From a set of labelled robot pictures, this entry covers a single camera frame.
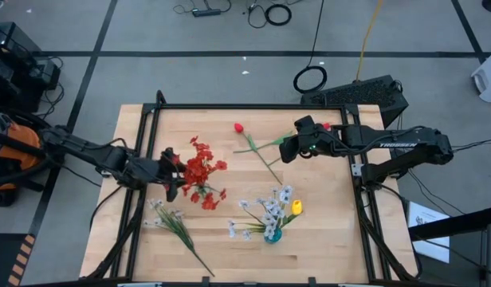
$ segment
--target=small vase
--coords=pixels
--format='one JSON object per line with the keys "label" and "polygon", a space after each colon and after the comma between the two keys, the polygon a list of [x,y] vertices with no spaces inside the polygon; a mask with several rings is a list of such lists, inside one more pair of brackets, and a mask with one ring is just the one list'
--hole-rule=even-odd
{"label": "small vase", "polygon": [[283,230],[281,230],[281,228],[278,227],[275,229],[274,236],[272,237],[272,239],[269,239],[267,236],[264,236],[263,238],[265,239],[265,242],[274,244],[280,241],[282,237],[283,237]]}

